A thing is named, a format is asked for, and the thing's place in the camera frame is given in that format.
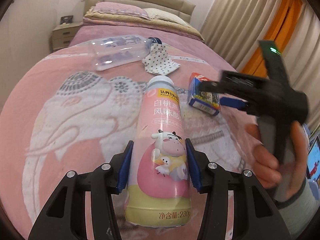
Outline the grey sleeve forearm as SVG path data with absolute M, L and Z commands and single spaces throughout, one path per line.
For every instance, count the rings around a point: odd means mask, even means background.
M 297 239 L 306 229 L 319 208 L 319 200 L 314 197 L 307 178 L 304 178 L 301 188 L 289 200 L 275 202 L 291 239 Z

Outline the person's right hand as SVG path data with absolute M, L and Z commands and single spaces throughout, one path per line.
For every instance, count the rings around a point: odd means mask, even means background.
M 263 144 L 253 147 L 253 172 L 265 189 L 273 189 L 283 180 L 284 175 L 290 175 L 289 187 L 283 202 L 279 205 L 290 205 L 299 198 L 305 185 L 305 174 L 308 158 L 308 143 L 301 124 L 294 121 L 291 124 L 290 137 L 294 146 L 295 161 L 288 165 L 281 165 L 278 159 L 270 153 Z

